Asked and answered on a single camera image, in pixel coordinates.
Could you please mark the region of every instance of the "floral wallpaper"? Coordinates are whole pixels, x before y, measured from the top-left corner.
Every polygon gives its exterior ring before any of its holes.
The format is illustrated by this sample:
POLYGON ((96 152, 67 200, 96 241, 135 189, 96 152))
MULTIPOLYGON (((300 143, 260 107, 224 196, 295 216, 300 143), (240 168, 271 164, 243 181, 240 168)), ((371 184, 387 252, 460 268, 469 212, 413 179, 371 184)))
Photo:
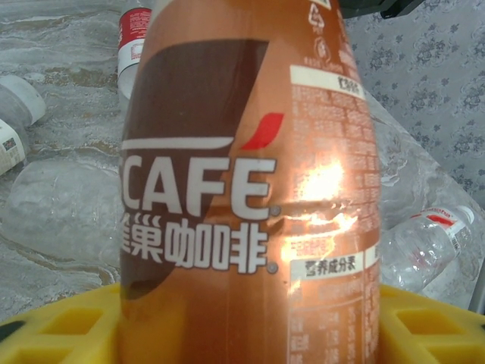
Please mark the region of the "floral wallpaper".
POLYGON ((346 26, 365 87, 485 208, 485 0, 346 26))

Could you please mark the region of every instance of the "plastic water bottle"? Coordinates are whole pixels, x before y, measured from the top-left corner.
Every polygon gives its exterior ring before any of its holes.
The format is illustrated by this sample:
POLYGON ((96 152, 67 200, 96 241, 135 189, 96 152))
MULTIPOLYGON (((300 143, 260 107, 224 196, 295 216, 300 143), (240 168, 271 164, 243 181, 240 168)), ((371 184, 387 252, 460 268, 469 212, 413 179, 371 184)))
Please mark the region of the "plastic water bottle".
POLYGON ((122 10, 118 40, 118 95, 123 112, 128 109, 151 9, 151 0, 127 0, 122 10))
POLYGON ((421 291, 473 239, 473 221, 474 213, 467 206, 437 206, 383 232, 383 283, 421 291))
POLYGON ((27 81, 14 75, 0 77, 0 174, 25 159, 25 128, 44 115, 44 100, 27 81))

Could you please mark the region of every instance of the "gray marble surface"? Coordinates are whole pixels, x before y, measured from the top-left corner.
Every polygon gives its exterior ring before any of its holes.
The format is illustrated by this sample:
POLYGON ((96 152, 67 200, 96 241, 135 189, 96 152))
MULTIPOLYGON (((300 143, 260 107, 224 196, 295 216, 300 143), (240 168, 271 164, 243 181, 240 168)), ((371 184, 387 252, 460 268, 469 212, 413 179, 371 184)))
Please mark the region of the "gray marble surface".
MULTIPOLYGON (((121 2, 0 2, 0 75, 16 74, 45 97, 47 115, 28 130, 36 159, 84 160, 116 169, 123 118, 116 93, 121 2)), ((485 223, 474 200, 370 95, 383 165, 383 227, 426 206, 465 204, 480 216, 477 239, 424 294, 467 307, 481 259, 485 223)), ((21 166, 0 177, 0 215, 21 166)), ((99 255, 43 255, 0 238, 0 321, 119 278, 99 255)))

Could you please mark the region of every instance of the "bottle label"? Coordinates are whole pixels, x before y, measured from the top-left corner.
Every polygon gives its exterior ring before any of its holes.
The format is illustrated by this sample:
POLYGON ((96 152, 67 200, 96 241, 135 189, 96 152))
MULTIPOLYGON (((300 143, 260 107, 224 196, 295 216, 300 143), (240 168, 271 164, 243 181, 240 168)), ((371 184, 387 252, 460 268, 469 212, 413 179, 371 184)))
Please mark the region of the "bottle label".
POLYGON ((459 243, 459 238, 461 234, 470 233, 466 224, 456 215, 453 215, 448 209, 440 207, 431 207, 429 209, 423 210, 417 215, 411 216, 411 218, 424 217, 435 223, 437 226, 442 228, 446 235, 448 235, 449 241, 451 241, 455 253, 458 256, 462 251, 462 247, 459 243))
POLYGON ((0 175, 25 159, 25 150, 17 132, 0 119, 0 175))
POLYGON ((139 63, 152 11, 135 8, 120 19, 118 40, 118 76, 129 66, 139 63))

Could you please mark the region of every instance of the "bottle cap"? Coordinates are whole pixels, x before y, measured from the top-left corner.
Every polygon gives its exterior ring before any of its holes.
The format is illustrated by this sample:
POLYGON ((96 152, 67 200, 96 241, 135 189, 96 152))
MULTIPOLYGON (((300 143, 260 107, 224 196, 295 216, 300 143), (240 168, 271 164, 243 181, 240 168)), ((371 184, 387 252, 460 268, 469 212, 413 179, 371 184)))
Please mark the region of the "bottle cap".
POLYGON ((0 77, 0 85, 12 91, 12 93, 25 104, 32 117, 30 125, 34 124, 45 115, 46 106, 43 98, 37 90, 23 78, 14 76, 13 74, 0 77))
POLYGON ((463 212, 465 215, 467 215, 467 218, 468 218, 468 221, 470 222, 470 224, 473 223, 473 221, 475 220, 475 214, 473 213, 473 211, 467 207, 467 206, 457 206, 457 209, 460 210, 461 212, 463 212))

